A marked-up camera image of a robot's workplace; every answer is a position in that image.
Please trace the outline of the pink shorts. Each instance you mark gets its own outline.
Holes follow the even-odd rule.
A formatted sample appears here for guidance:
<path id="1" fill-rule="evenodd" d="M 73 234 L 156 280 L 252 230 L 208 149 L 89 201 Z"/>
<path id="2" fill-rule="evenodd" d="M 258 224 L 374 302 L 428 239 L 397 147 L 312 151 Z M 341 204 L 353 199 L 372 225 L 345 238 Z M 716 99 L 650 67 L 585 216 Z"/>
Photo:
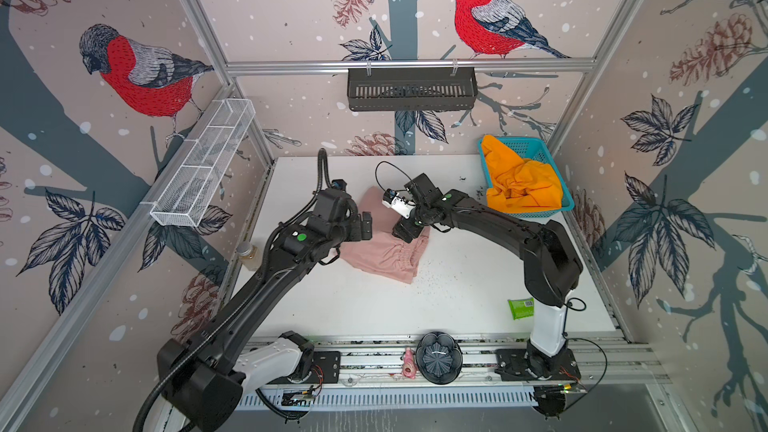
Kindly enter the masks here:
<path id="1" fill-rule="evenodd" d="M 372 238 L 343 243 L 341 258 L 363 272 L 411 284 L 418 274 L 430 231 L 424 229 L 411 242 L 395 237 L 392 231 L 401 216 L 383 205 L 382 196 L 377 187 L 370 187 L 362 195 L 357 205 L 361 211 L 371 213 Z"/>

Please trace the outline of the orange shorts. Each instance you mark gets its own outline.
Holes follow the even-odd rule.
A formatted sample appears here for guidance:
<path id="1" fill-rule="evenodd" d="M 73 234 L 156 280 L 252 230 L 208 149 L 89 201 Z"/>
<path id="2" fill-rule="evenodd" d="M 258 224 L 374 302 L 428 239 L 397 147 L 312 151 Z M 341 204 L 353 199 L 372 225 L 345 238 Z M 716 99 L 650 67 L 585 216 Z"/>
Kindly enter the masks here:
<path id="1" fill-rule="evenodd" d="M 561 207 L 562 184 L 552 165 L 522 158 L 492 136 L 484 137 L 481 147 L 491 179 L 486 191 L 489 208 L 521 214 Z"/>

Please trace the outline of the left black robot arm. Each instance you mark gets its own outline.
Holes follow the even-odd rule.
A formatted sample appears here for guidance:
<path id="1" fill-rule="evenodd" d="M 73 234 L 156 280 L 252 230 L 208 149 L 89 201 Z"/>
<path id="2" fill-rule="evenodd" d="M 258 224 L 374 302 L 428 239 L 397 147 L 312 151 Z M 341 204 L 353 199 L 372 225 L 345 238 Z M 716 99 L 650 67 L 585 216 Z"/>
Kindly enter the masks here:
<path id="1" fill-rule="evenodd" d="M 159 398 L 189 421 L 188 428 L 215 431 L 237 408 L 247 382 L 261 387 L 275 379 L 306 377 L 313 345 L 286 332 L 256 351 L 248 372 L 236 364 L 253 333 L 277 303 L 316 265 L 333 262 L 345 242 L 371 239 L 372 217 L 358 209 L 346 183 L 333 180 L 328 154 L 317 155 L 317 184 L 310 201 L 269 235 L 257 272 L 209 323 L 189 339 L 169 340 L 158 352 L 159 382 L 142 403 L 133 430 L 144 429 Z"/>

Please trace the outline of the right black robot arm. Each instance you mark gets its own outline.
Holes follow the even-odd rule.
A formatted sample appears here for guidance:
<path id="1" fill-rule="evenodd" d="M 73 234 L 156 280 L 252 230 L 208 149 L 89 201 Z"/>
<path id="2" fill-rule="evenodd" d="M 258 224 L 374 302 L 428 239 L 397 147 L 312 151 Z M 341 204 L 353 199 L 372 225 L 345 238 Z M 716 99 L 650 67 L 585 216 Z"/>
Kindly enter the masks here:
<path id="1" fill-rule="evenodd" d="M 410 180 L 404 191 L 408 199 L 392 189 L 382 197 L 383 205 L 400 215 L 393 236 L 410 243 L 426 227 L 442 233 L 459 229 L 505 248 L 522 261 L 524 285 L 534 306 L 524 371 L 536 379 L 559 372 L 568 352 L 569 300 L 583 270 L 564 226 L 554 220 L 541 224 L 515 218 L 456 189 L 443 193 L 424 173 Z"/>

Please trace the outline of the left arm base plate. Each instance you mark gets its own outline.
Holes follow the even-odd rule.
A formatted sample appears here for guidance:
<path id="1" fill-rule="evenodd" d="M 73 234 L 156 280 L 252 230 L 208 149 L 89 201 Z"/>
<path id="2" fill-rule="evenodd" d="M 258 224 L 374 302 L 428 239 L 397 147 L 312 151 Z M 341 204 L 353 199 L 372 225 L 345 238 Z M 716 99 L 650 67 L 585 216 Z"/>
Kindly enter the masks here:
<path id="1" fill-rule="evenodd" d="M 341 353 L 338 351 L 304 353 L 296 369 L 286 380 L 295 384 L 336 384 L 339 381 L 340 368 Z"/>

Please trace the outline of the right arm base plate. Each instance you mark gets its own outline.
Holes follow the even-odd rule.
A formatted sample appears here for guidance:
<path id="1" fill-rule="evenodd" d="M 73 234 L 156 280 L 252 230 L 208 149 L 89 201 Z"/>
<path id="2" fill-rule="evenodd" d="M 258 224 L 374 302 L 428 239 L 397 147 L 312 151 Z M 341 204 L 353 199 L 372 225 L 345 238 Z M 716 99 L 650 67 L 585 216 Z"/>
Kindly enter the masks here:
<path id="1" fill-rule="evenodd" d="M 553 357 L 535 348 L 497 349 L 495 357 L 497 366 L 494 371 L 505 382 L 581 380 L 574 353 L 567 347 Z"/>

